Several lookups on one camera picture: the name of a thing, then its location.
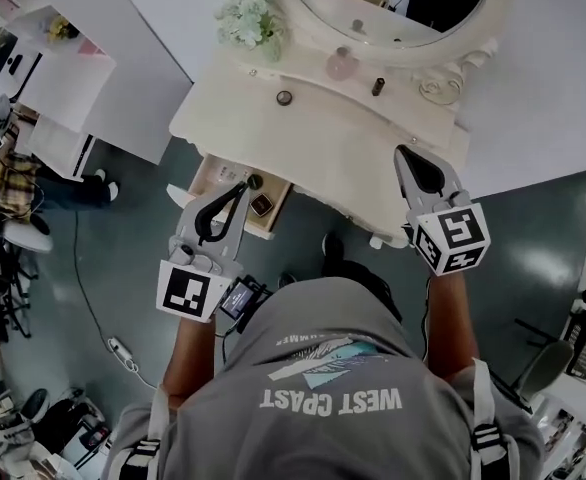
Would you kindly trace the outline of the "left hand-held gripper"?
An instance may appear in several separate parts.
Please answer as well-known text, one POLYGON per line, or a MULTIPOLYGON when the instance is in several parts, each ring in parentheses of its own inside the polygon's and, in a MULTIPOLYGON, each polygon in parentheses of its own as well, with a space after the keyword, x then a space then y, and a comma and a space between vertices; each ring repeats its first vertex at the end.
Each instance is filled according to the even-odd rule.
POLYGON ((169 257, 160 263, 156 308, 207 323, 243 273, 236 261, 249 206, 247 182, 221 185, 188 202, 169 257), (231 204, 220 231, 214 218, 231 204))

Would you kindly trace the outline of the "small square dark box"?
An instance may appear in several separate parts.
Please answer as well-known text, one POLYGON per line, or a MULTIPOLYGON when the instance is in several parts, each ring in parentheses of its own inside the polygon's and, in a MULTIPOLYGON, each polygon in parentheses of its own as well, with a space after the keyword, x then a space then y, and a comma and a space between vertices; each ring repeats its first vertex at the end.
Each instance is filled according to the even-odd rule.
POLYGON ((263 218, 274 209, 274 204, 266 194, 260 193, 251 200, 250 208, 258 218, 263 218))

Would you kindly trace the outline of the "large white wooden drawer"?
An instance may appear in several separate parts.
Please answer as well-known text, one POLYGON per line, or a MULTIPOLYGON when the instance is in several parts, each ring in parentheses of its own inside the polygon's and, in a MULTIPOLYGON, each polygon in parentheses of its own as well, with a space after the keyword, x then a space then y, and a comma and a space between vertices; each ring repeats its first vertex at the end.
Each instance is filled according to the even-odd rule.
MULTIPOLYGON (((202 195, 217 186, 207 180, 207 173, 212 163, 217 160, 224 160, 214 155, 206 154, 200 163, 188 189, 180 188, 177 185, 169 184, 167 194, 180 207, 184 208, 186 204, 197 196, 202 195)), ((286 197, 292 187, 292 184, 279 178, 271 173, 246 166, 250 169, 251 174, 258 174, 263 178, 263 186, 260 190, 250 190, 249 209, 245 220, 245 231, 265 240, 271 240, 274 236, 273 228, 280 210, 286 200, 286 197), (250 208, 251 200, 260 193, 266 194, 274 204, 274 209, 265 217, 258 218, 250 208)))

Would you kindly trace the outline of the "pink round perfume bottle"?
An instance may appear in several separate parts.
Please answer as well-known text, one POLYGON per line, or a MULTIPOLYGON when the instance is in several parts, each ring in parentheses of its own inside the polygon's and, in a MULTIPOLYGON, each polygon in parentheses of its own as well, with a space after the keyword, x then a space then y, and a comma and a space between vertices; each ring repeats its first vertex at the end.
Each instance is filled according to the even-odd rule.
POLYGON ((351 49, 342 46, 327 59, 326 73, 335 81, 344 81, 352 77, 357 71, 359 60, 353 56, 351 49))

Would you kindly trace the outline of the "person's left forearm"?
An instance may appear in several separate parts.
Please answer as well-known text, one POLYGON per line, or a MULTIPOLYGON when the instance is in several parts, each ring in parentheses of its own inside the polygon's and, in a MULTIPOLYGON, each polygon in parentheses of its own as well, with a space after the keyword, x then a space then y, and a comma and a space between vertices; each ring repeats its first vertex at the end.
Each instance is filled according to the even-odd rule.
POLYGON ((214 376, 216 323, 181 319, 161 387, 169 408, 179 407, 214 376))

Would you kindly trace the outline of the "cream dressing table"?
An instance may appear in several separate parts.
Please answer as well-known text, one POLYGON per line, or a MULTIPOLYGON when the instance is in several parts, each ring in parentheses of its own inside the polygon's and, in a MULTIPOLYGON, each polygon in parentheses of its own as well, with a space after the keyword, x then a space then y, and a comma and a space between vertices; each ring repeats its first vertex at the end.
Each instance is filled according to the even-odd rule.
MULTIPOLYGON (((398 13, 393 0, 366 1, 398 13)), ((456 168, 464 165, 469 137, 456 122, 459 100, 468 73, 494 55, 497 38, 431 67, 386 66, 352 53, 359 60, 357 71, 335 81, 326 73, 335 50, 299 43, 287 26, 278 62, 258 51, 217 48, 174 115, 171 133, 203 155, 282 178, 382 242, 403 246, 407 207, 395 177, 394 150, 411 143, 456 168), (386 83, 374 97, 378 77, 386 83), (277 104, 281 90, 293 94, 289 106, 277 104)))

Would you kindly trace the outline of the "white paper card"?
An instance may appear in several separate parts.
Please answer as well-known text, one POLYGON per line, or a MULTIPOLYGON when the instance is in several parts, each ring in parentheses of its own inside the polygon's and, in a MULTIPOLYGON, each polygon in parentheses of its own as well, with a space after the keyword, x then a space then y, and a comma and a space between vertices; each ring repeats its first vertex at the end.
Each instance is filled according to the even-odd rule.
POLYGON ((244 165, 226 160, 215 160, 207 173, 207 180, 215 185, 235 185, 247 180, 251 171, 244 165))

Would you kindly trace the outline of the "small black screen device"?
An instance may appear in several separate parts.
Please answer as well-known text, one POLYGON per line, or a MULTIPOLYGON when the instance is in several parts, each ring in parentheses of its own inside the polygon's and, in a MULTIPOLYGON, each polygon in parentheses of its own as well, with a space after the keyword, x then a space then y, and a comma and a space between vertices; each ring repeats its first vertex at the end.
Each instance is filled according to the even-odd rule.
POLYGON ((238 277, 220 299, 217 310, 230 317, 242 334, 259 307, 273 294, 250 275, 238 277))

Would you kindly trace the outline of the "person's right black shoe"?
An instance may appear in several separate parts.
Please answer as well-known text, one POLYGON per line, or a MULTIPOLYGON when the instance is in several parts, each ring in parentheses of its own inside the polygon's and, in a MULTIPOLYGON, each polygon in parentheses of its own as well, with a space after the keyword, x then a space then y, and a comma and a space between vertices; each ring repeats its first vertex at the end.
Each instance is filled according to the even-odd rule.
POLYGON ((333 231, 323 237, 321 249, 324 257, 322 270, 329 270, 344 259, 344 244, 333 231))

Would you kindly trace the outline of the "white shelf unit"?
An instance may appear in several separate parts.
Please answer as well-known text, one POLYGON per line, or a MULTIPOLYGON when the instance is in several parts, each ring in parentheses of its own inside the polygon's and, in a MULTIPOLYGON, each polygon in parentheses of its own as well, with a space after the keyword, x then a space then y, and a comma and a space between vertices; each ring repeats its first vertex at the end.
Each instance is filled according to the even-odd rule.
POLYGON ((57 15, 64 16, 46 0, 0 0, 0 35, 10 32, 42 54, 15 103, 80 132, 116 62, 106 53, 80 55, 79 46, 87 36, 66 16, 79 36, 49 43, 47 28, 57 15))

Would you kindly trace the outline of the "grey plastic chair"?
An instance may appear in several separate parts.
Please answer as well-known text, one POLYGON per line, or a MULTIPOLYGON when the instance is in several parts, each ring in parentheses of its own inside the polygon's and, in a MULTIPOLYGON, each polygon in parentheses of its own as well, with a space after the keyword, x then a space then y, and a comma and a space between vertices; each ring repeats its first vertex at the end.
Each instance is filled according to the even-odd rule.
POLYGON ((528 341, 528 344, 537 347, 539 352, 511 385, 517 395, 529 403, 536 394, 551 386, 566 370, 573 358, 574 348, 569 342, 555 338, 521 319, 515 319, 514 322, 544 339, 543 343, 528 341))

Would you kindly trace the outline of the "person's grey printed t-shirt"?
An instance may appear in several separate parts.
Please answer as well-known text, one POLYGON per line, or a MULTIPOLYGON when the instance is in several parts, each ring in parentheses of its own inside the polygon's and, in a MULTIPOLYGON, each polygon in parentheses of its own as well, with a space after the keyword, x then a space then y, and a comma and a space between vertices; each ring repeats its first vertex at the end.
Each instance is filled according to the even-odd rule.
POLYGON ((125 409, 100 480, 539 480, 544 442, 480 359, 447 381, 364 286, 278 290, 178 410, 125 409))

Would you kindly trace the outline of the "yellow flower pot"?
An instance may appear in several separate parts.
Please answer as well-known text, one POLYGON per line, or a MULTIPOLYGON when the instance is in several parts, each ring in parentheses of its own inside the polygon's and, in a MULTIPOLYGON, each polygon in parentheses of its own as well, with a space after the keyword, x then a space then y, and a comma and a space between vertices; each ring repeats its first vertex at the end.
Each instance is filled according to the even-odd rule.
POLYGON ((79 34, 79 30, 62 15, 57 15, 50 21, 46 32, 49 43, 73 40, 79 34))

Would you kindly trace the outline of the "black and white appliance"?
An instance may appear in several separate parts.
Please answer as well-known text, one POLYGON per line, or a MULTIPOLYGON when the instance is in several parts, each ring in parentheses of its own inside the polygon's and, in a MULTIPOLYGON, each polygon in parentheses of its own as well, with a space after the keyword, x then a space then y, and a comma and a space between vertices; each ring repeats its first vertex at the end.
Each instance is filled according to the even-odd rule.
POLYGON ((15 103, 24 90, 42 54, 10 32, 0 35, 0 96, 15 103))

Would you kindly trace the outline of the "oval mirror white frame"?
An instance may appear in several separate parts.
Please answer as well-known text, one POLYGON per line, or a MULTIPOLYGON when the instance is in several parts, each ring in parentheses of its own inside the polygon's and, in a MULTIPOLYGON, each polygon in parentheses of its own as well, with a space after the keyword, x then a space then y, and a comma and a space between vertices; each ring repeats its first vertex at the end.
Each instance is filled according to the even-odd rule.
POLYGON ((431 67, 478 51, 499 35, 511 0, 481 0, 461 23, 438 32, 366 0, 277 0, 294 39, 400 68, 431 67))

